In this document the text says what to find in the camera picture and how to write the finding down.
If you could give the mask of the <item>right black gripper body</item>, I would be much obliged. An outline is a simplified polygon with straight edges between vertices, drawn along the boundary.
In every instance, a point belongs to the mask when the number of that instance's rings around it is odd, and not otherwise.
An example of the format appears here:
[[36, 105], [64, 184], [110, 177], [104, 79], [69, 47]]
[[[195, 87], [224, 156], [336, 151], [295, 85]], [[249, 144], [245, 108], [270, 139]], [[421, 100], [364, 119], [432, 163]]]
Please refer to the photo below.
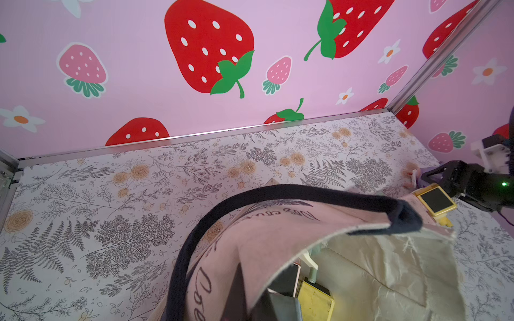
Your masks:
[[513, 208], [513, 135], [496, 134], [471, 144], [481, 164], [452, 160], [426, 170], [421, 179], [482, 210]]

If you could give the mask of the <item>cream canvas tote bag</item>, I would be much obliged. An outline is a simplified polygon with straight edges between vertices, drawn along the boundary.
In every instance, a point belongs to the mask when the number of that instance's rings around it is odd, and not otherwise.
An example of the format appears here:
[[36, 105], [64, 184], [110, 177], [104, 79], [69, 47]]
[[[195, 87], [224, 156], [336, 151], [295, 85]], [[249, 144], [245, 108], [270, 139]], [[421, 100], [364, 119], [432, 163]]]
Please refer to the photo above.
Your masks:
[[331, 320], [464, 320], [455, 234], [399, 199], [276, 182], [213, 207], [152, 320], [251, 320], [265, 291], [331, 295]]

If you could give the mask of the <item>dark grey pencil sharpener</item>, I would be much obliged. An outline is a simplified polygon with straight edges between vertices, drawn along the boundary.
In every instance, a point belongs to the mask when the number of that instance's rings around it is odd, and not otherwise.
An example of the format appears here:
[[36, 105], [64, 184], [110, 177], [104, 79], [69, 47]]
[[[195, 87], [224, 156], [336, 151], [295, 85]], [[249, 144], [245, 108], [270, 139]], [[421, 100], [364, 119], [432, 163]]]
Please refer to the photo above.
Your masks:
[[268, 290], [261, 295], [250, 313], [251, 320], [302, 321], [301, 304], [298, 299]]

